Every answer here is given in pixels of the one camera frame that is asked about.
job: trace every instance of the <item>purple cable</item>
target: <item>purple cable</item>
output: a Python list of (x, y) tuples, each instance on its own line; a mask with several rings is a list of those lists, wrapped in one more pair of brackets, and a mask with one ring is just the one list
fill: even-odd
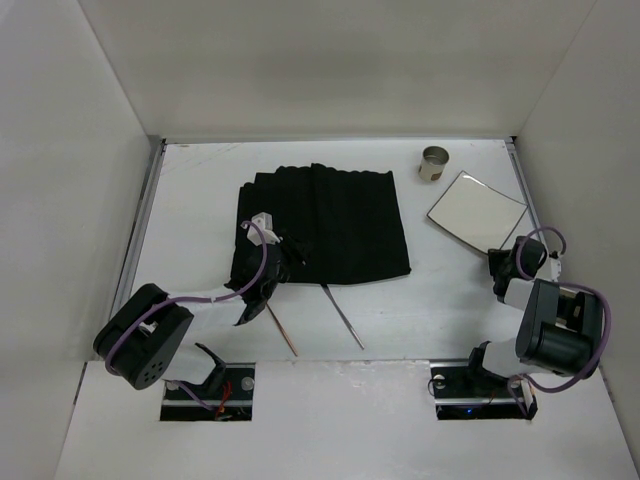
[(124, 333), (120, 336), (120, 338), (116, 340), (116, 343), (113, 344), (113, 347), (111, 347), (111, 350), (109, 350), (109, 353), (107, 354), (107, 358), (104, 359), (104, 365), (107, 369), (107, 372), (109, 372), (111, 375), (118, 375), (118, 372), (116, 372), (111, 366), (113, 357), (118, 352), (118, 350), (120, 350), (120, 347), (122, 347), (122, 344), (142, 324), (142, 322), (147, 320), (151, 315), (156, 313), (158, 310), (166, 307), (167, 305), (173, 305), (174, 303), (178, 303), (178, 302), (211, 303), (211, 299), (208, 297), (175, 297), (175, 298), (167, 298), (163, 302), (156, 303), (153, 307), (151, 307), (149, 310), (144, 312), (135, 322), (133, 322), (129, 326), (129, 328), (127, 328), (124, 331)]
[(262, 276), (262, 272), (264, 272), (264, 268), (267, 265), (267, 239), (264, 238), (264, 233), (262, 233), (262, 230), (260, 230), (255, 223), (249, 222), (249, 221), (242, 222), (240, 226), (252, 227), (258, 233), (258, 236), (260, 237), (260, 242), (262, 243), (262, 262), (260, 262), (260, 267), (258, 268), (258, 271), (253, 276), (253, 278), (249, 280), (249, 283), (247, 283), (244, 287), (242, 287), (237, 292), (233, 292), (233, 293), (230, 293), (229, 295), (222, 295), (221, 297), (215, 298), (213, 300), (214, 302), (223, 302), (225, 300), (229, 300), (231, 298), (237, 297), (238, 295), (242, 295), (244, 292), (246, 292), (251, 287), (253, 287), (254, 283), (256, 283), (258, 279)]
[(176, 387), (179, 387), (182, 390), (184, 390), (184, 392), (187, 395), (189, 395), (202, 408), (205, 408), (209, 411), (213, 411), (216, 408), (213, 405), (209, 405), (205, 403), (201, 398), (199, 398), (195, 393), (193, 393), (193, 391), (189, 387), (187, 387), (184, 383), (182, 383), (180, 380), (165, 380), (165, 381), (168, 383), (173, 383)]
[(518, 246), (518, 249), (516, 250), (516, 268), (518, 269), (518, 273), (520, 274), (520, 276), (525, 280), (533, 280), (533, 277), (527, 275), (522, 269), (522, 250), (524, 249), (524, 244), (527, 243), (527, 240), (533, 237), (536, 233), (545, 231), (553, 232), (558, 236), (558, 238), (562, 242), (562, 250), (560, 251), (561, 255), (563, 255), (567, 251), (567, 240), (564, 238), (564, 235), (562, 235), (562, 232), (560, 232), (560, 230), (558, 230), (557, 228), (542, 226), (529, 232), (527, 235), (525, 235), (524, 241), (520, 244), (520, 246)]
[[(560, 237), (560, 240), (562, 241), (562, 252), (561, 253), (564, 253), (567, 250), (567, 242), (565, 241), (564, 236), (557, 229), (555, 229), (553, 227), (540, 227), (540, 228), (537, 228), (536, 230), (531, 232), (529, 235), (527, 235), (527, 238), (530, 238), (531, 235), (535, 234), (536, 232), (540, 232), (542, 230), (550, 230), (550, 231), (556, 233), (558, 235), (558, 237)], [(518, 252), (516, 253), (516, 267), (518, 268), (518, 272), (521, 275), (524, 272), (522, 272), (522, 266), (520, 265), (520, 256), (518, 255), (518, 253), (521, 253), (520, 251), (521, 251), (521, 248), (522, 248), (523, 244), (524, 244), (524, 242), (522, 244), (520, 244), (520, 248), (518, 248)], [(573, 387), (580, 380), (583, 380), (589, 374), (589, 372), (596, 366), (596, 364), (600, 360), (600, 357), (602, 357), (604, 349), (607, 346), (607, 342), (609, 341), (609, 336), (611, 335), (611, 322), (612, 322), (611, 306), (609, 305), (609, 301), (602, 294), (602, 292), (596, 290), (595, 288), (587, 287), (585, 285), (580, 285), (578, 283), (559, 282), (558, 285), (561, 286), (561, 287), (566, 287), (566, 288), (570, 288), (570, 289), (574, 289), (574, 290), (582, 290), (582, 291), (591, 293), (591, 294), (595, 295), (598, 298), (598, 300), (600, 300), (600, 303), (602, 303), (602, 307), (603, 307), (603, 310), (604, 310), (604, 320), (603, 320), (604, 327), (603, 327), (603, 330), (602, 330), (602, 337), (600, 339), (600, 343), (598, 343), (598, 346), (594, 350), (593, 355), (591, 356), (589, 361), (585, 364), (585, 366), (582, 367), (582, 369), (578, 373), (576, 373), (573, 377), (571, 377), (568, 381), (566, 381), (562, 385), (558, 385), (557, 387), (544, 387), (544, 386), (540, 385), (538, 382), (536, 382), (533, 378), (531, 378), (530, 375), (527, 375), (526, 373), (523, 373), (523, 374), (520, 374), (520, 375), (514, 375), (511, 378), (509, 378), (509, 380), (507, 381), (507, 390), (509, 391), (511, 396), (516, 400), (516, 403), (518, 404), (518, 407), (520, 407), (520, 410), (522, 411), (522, 413), (525, 416), (527, 415), (526, 411), (523, 408), (523, 406), (520, 403), (520, 401), (518, 400), (518, 398), (516, 397), (515, 392), (511, 388), (511, 383), (514, 380), (525, 379), (529, 383), (531, 383), (531, 385), (533, 385), (538, 390), (540, 390), (541, 392), (544, 392), (544, 393), (559, 393), (559, 392), (563, 392), (563, 391)]]
[(264, 237), (264, 234), (262, 233), (262, 230), (260, 230), (260, 228), (258, 228), (258, 226), (255, 223), (249, 222), (249, 221), (245, 221), (245, 222), (242, 222), (241, 226), (242, 227), (252, 227), (258, 233), (258, 236), (260, 237), (260, 242), (262, 242), (262, 262), (260, 262), (260, 267), (258, 268), (258, 271), (253, 276), (253, 278), (251, 280), (249, 280), (249, 282), (244, 287), (242, 287), (240, 290), (238, 290), (237, 292), (230, 293), (229, 295), (222, 295), (220, 297), (216, 297), (216, 298), (213, 299), (213, 301), (209, 297), (188, 297), (188, 296), (185, 296), (185, 297), (167, 298), (165, 301), (157, 303), (156, 305), (152, 306), (149, 310), (147, 310), (145, 313), (143, 313), (135, 322), (133, 322), (129, 326), (129, 328), (127, 328), (124, 331), (124, 333), (120, 336), (120, 338), (118, 338), (118, 340), (116, 340), (116, 343), (113, 344), (113, 347), (111, 347), (111, 350), (109, 350), (109, 353), (107, 354), (107, 358), (104, 359), (104, 364), (105, 364), (105, 367), (106, 367), (107, 371), (110, 374), (118, 375), (118, 372), (116, 372), (113, 369), (113, 367), (111, 366), (111, 362), (113, 361), (113, 357), (115, 356), (115, 354), (118, 352), (118, 350), (120, 350), (120, 347), (122, 347), (122, 344), (142, 324), (142, 322), (147, 320), (151, 315), (156, 313), (161, 308), (164, 308), (167, 305), (173, 305), (174, 303), (180, 303), (180, 302), (191, 302), (191, 303), (217, 303), (217, 302), (223, 302), (225, 300), (230, 300), (232, 298), (235, 298), (238, 295), (242, 295), (244, 292), (249, 290), (258, 281), (258, 279), (262, 276), (262, 273), (264, 272), (265, 266), (267, 265), (267, 239)]

